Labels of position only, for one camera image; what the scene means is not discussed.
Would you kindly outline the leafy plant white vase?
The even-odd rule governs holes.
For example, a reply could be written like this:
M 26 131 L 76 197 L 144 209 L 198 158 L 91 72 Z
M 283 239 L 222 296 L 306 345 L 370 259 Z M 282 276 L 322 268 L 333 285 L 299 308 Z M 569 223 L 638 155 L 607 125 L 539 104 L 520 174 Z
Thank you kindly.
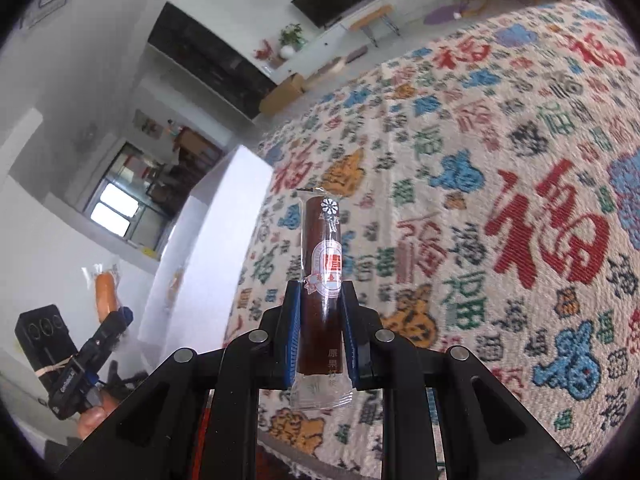
M 280 30 L 279 34 L 280 51 L 279 56 L 284 60 L 289 60 L 306 44 L 301 24 L 288 24 Z

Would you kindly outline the red flower vase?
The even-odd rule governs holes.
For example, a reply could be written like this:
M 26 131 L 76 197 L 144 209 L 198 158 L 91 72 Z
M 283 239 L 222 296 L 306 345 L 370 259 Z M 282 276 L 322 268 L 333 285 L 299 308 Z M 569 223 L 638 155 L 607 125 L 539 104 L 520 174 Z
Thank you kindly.
M 254 58 L 262 62 L 270 62 L 273 59 L 274 51 L 268 40 L 263 39 L 259 47 L 253 52 Z

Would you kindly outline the white storage box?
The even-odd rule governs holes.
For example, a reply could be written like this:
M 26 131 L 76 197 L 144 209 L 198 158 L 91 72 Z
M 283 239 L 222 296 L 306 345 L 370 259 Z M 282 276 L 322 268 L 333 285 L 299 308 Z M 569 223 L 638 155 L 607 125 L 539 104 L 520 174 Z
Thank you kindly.
M 244 145 L 194 186 L 172 229 L 137 340 L 150 372 L 176 350 L 224 343 L 232 302 L 272 168 Z

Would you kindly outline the dark tall cabinet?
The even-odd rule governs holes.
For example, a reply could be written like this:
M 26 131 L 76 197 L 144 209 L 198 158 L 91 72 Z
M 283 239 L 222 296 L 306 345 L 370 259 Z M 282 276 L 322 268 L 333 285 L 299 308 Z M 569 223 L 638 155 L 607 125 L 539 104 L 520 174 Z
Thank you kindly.
M 165 3 L 148 43 L 250 119 L 276 84 L 189 14 Z

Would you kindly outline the small bread bun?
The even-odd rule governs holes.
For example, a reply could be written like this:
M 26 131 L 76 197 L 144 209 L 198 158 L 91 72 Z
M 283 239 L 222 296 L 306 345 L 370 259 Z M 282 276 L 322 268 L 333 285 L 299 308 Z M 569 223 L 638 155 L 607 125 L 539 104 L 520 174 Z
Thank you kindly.
M 119 270 L 116 263 L 97 263 L 88 268 L 83 268 L 82 273 L 87 282 L 88 289 L 94 293 L 96 314 L 100 323 L 120 308 L 117 297 L 119 284 Z

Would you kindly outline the patterned woven tablecloth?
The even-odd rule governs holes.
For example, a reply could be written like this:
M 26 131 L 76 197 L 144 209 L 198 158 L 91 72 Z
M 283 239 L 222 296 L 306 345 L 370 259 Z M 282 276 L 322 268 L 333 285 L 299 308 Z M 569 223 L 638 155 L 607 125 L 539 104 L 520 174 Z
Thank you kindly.
M 416 346 L 468 347 L 579 467 L 639 396 L 639 53 L 585 1 L 443 32 L 264 134 L 274 170 L 226 330 L 300 271 L 300 188 L 343 275 Z

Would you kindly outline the white tv cabinet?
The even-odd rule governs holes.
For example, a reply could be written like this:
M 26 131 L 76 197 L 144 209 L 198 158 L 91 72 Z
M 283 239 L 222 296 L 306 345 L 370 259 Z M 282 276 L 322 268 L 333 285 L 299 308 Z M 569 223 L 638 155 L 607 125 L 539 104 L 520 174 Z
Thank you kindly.
M 435 9 L 441 3 L 451 0 L 370 0 L 349 12 L 334 25 L 309 40 L 292 58 L 278 68 L 265 67 L 264 72 L 275 84 L 280 84 L 288 76 L 299 74 L 308 77 L 341 53 L 363 44 L 370 44 L 370 38 L 360 30 L 358 24 L 379 10 L 385 10 L 386 20 L 375 18 L 368 25 L 369 32 L 376 39 L 393 34 L 388 22 L 401 29 L 405 24 L 422 18 L 427 10 Z

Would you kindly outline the brown hawthorn roll stick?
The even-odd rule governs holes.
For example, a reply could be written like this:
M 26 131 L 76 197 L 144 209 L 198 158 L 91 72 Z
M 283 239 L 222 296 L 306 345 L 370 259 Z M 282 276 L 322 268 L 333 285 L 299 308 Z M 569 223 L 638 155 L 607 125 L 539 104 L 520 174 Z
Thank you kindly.
M 342 315 L 341 211 L 338 197 L 323 188 L 302 188 L 302 291 L 297 370 L 292 405 L 329 411 L 352 400 L 345 372 Z

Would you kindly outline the cardboard box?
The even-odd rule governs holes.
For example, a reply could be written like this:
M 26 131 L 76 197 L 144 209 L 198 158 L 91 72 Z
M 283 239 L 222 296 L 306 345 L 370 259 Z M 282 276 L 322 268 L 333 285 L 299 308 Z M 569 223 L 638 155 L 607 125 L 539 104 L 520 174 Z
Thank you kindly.
M 304 93 L 305 78 L 294 74 L 282 81 L 259 103 L 260 114 L 272 117 L 299 99 Z

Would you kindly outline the small wooden bench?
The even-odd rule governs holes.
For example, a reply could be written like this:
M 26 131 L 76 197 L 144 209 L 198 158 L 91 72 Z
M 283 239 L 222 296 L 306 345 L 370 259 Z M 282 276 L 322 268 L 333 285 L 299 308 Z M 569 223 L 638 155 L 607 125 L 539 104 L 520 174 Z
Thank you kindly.
M 358 18 L 358 20 L 354 21 L 348 26 L 348 30 L 350 32 L 362 32 L 363 35 L 368 38 L 370 44 L 372 44 L 373 47 L 377 48 L 378 40 L 375 38 L 372 32 L 372 25 L 375 22 L 381 21 L 390 29 L 393 34 L 395 34 L 397 37 L 401 36 L 399 28 L 390 17 L 390 14 L 393 13 L 393 10 L 394 7 L 391 4 L 383 4 L 379 8 L 363 14 L 361 18 Z

